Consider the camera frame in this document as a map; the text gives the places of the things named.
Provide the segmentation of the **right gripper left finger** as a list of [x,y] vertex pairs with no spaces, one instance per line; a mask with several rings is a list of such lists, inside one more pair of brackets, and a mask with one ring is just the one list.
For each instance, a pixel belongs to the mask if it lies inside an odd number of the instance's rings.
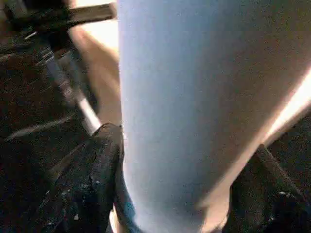
[[77,146],[31,218],[29,231],[106,232],[122,149],[122,128],[111,123]]

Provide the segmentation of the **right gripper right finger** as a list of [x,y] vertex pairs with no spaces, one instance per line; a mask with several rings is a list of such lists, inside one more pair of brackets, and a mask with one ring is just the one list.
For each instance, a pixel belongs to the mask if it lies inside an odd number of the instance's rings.
[[230,188],[226,233],[309,233],[311,204],[260,145]]

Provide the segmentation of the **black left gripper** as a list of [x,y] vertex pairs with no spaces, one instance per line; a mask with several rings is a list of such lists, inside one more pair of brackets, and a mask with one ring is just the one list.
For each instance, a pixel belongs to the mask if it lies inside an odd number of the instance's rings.
[[[105,21],[117,17],[113,3],[69,9],[66,0],[5,0],[4,28],[21,32],[29,27],[40,32],[69,29],[71,25]],[[64,47],[46,45],[43,64],[47,79],[68,108],[76,108],[78,98],[86,98],[98,112],[98,100],[92,90],[87,66],[73,43]]]

